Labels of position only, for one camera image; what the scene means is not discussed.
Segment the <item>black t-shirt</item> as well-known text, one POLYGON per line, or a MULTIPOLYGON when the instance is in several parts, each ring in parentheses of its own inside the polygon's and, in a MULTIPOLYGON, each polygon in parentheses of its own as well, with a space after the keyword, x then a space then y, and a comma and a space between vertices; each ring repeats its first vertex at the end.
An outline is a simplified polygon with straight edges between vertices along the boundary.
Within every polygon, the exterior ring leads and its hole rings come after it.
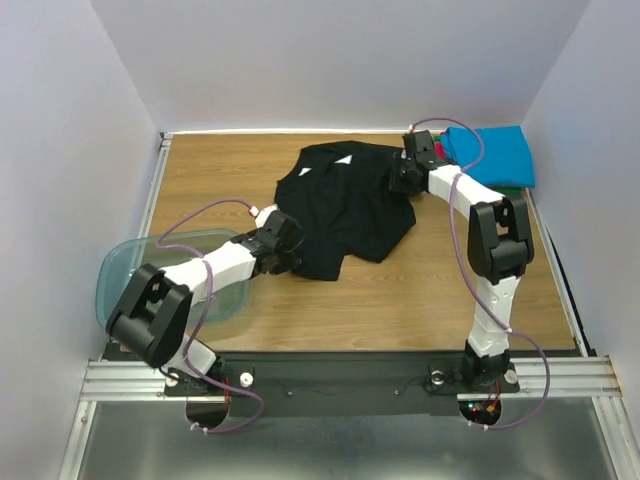
POLYGON ((335 281, 348 255, 374 263, 389 256, 416 224, 408 196, 389 189, 392 162, 401 153, 399 147, 353 140, 300 150, 274 196, 304 232, 295 249, 295 275, 335 281))

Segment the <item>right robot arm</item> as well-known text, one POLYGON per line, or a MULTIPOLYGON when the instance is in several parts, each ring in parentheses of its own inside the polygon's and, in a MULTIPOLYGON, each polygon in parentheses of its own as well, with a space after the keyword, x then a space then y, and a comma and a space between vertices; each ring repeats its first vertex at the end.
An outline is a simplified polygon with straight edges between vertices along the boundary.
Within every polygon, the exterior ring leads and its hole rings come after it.
POLYGON ((460 378, 466 387, 482 390, 509 370, 513 300, 534 257, 527 203, 483 186, 456 165, 402 154, 391 161, 389 189, 439 197, 448 203, 451 221, 456 213, 468 221, 467 258, 476 275, 468 286, 476 307, 460 378))

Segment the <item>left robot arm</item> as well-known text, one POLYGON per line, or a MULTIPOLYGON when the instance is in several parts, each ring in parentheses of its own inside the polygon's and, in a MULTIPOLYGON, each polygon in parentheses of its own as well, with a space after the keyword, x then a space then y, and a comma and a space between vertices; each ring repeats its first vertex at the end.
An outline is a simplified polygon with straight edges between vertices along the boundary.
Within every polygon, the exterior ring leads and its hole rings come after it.
POLYGON ((188 376, 199 393, 222 388, 247 394, 245 386, 222 382, 218 355, 196 339, 196 330, 220 291, 297 267, 295 250, 302 241, 298 227, 268 226, 234 235, 208 252, 160 241, 159 249, 182 250, 189 257, 165 266, 147 262, 133 270, 104 316, 104 330, 149 367, 188 376))

